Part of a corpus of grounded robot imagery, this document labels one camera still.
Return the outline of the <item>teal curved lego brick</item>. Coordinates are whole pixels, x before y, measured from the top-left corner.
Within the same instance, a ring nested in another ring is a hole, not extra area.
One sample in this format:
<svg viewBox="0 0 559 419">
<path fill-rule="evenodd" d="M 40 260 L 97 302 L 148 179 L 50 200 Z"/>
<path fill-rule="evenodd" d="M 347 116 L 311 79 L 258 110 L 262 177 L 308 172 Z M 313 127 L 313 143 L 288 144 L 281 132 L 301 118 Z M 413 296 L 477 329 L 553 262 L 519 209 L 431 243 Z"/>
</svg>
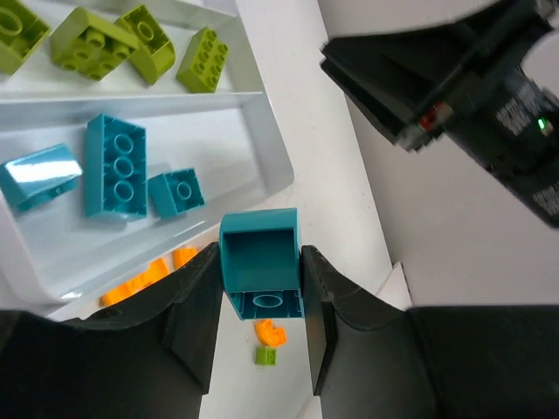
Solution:
<svg viewBox="0 0 559 419">
<path fill-rule="evenodd" d="M 1 164 L 1 190 L 10 208 L 23 213 L 75 189 L 83 169 L 65 144 Z"/>
</svg>

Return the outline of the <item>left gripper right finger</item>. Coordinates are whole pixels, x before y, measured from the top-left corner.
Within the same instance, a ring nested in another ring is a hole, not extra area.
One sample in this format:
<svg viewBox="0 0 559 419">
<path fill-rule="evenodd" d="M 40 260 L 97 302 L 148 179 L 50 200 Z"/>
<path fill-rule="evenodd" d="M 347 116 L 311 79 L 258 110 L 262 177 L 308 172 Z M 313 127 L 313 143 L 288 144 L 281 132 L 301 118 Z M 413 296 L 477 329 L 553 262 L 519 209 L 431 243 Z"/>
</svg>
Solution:
<svg viewBox="0 0 559 419">
<path fill-rule="evenodd" d="M 555 418 L 556 306 L 400 310 L 301 251 L 307 351 L 326 418 Z"/>
</svg>

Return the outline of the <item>teal sloped lego brick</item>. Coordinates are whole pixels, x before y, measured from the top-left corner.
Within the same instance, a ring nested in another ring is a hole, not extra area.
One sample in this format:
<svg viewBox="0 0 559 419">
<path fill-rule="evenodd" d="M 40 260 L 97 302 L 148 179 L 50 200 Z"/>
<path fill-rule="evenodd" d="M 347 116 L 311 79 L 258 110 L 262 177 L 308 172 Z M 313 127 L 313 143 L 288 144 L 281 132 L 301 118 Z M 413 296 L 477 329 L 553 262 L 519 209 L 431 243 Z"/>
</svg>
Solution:
<svg viewBox="0 0 559 419">
<path fill-rule="evenodd" d="M 224 291 L 241 320 L 304 316 L 296 208 L 228 213 L 218 244 Z"/>
</svg>

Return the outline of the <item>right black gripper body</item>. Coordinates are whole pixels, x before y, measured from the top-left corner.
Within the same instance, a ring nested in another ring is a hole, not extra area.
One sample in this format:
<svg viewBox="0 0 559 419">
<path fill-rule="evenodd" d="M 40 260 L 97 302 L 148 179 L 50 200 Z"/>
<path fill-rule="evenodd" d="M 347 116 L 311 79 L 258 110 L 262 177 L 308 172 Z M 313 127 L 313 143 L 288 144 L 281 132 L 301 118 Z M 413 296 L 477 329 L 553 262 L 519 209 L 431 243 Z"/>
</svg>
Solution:
<svg viewBox="0 0 559 419">
<path fill-rule="evenodd" d="M 521 64 L 557 9 L 499 1 L 449 24 L 331 38 L 321 69 L 391 144 L 417 152 L 448 136 L 556 228 L 558 99 Z"/>
</svg>

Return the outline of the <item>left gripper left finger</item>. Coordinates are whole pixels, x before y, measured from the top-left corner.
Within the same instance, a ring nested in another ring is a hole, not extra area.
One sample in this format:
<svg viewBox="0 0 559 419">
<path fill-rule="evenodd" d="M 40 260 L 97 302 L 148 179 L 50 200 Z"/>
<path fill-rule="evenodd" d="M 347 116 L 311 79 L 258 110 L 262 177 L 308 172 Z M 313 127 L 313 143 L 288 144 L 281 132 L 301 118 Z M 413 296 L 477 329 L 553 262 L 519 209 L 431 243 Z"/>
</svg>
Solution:
<svg viewBox="0 0 559 419">
<path fill-rule="evenodd" d="M 217 244 L 87 319 L 1 313 L 4 418 L 196 418 L 223 297 Z"/>
</svg>

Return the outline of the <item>small teal lego brick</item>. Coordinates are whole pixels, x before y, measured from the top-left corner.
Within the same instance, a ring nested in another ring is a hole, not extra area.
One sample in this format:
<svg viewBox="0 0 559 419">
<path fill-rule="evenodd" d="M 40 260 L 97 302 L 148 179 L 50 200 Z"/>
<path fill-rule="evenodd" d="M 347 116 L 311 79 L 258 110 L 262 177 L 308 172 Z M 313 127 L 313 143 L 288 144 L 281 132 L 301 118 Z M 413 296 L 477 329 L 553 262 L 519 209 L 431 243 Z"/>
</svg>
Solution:
<svg viewBox="0 0 559 419">
<path fill-rule="evenodd" d="M 195 169 L 164 172 L 148 180 L 148 192 L 161 219 L 183 215 L 205 205 Z"/>
</svg>

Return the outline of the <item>long teal lego brick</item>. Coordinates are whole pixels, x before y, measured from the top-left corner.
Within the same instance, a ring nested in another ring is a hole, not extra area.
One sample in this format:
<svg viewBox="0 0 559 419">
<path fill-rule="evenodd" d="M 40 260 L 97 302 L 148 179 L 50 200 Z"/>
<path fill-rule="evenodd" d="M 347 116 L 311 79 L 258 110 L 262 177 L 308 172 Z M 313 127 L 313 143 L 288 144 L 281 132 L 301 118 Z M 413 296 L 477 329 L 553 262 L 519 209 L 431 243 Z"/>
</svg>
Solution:
<svg viewBox="0 0 559 419">
<path fill-rule="evenodd" d="M 85 214 L 131 222 L 148 214 L 146 129 L 101 113 L 86 128 Z"/>
</svg>

